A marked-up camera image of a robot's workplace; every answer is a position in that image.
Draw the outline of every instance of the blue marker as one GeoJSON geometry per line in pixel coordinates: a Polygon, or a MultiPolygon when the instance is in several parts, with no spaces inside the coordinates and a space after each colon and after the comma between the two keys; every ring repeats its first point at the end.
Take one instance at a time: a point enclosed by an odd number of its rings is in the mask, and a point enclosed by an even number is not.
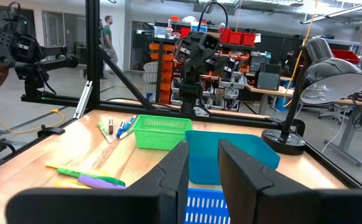
{"type": "Polygon", "coordinates": [[[121,133],[123,132],[123,126],[124,126],[124,122],[125,120],[121,120],[121,123],[120,123],[120,126],[119,126],[119,129],[118,129],[118,133],[116,134],[116,137],[120,138],[120,135],[121,133]]]}
{"type": "Polygon", "coordinates": [[[130,128],[132,122],[136,119],[137,116],[133,116],[132,118],[130,118],[129,122],[127,122],[125,125],[124,125],[124,128],[123,128],[123,131],[127,131],[127,129],[130,128]]]}

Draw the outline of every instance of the lamp base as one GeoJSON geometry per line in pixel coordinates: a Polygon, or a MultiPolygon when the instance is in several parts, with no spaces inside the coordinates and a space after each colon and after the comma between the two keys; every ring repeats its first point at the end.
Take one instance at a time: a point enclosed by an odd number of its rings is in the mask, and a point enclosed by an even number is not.
{"type": "Polygon", "coordinates": [[[305,141],[294,133],[289,134],[286,143],[279,142],[282,131],[280,130],[264,130],[261,139],[264,140],[274,151],[286,155],[298,156],[303,154],[305,141]]]}

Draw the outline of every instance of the yellow highlighter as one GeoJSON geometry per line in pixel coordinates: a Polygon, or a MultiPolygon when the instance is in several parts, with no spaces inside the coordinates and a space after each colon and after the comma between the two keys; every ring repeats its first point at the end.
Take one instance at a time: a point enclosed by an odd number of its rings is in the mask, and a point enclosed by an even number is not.
{"type": "Polygon", "coordinates": [[[78,168],[74,168],[74,167],[70,167],[70,166],[65,166],[65,165],[60,165],[60,164],[55,164],[53,162],[46,162],[45,163],[46,166],[51,167],[51,168],[61,168],[61,169],[68,169],[68,170],[72,170],[75,172],[80,172],[86,175],[95,175],[95,176],[107,176],[108,173],[104,172],[104,171],[100,171],[100,170],[87,170],[87,169],[78,169],[78,168]]]}
{"type": "Polygon", "coordinates": [[[84,184],[80,184],[75,180],[58,181],[56,183],[56,186],[60,188],[69,188],[69,189],[91,189],[91,187],[87,187],[84,184]]]}

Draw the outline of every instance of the purple marker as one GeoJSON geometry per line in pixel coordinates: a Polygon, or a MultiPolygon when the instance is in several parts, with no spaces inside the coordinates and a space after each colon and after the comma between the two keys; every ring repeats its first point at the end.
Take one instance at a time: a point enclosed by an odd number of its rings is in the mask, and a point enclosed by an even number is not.
{"type": "Polygon", "coordinates": [[[94,189],[126,189],[125,186],[111,184],[109,182],[106,182],[105,180],[97,179],[94,177],[90,177],[89,175],[83,174],[79,176],[79,179],[77,181],[94,189]]]}

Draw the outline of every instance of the green basket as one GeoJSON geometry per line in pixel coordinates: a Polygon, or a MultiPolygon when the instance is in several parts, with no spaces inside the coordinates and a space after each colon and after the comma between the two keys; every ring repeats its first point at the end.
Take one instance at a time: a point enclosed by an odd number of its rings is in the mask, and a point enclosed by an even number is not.
{"type": "Polygon", "coordinates": [[[134,124],[137,146],[146,149],[172,150],[192,130],[192,121],[183,118],[139,115],[134,124]]]}

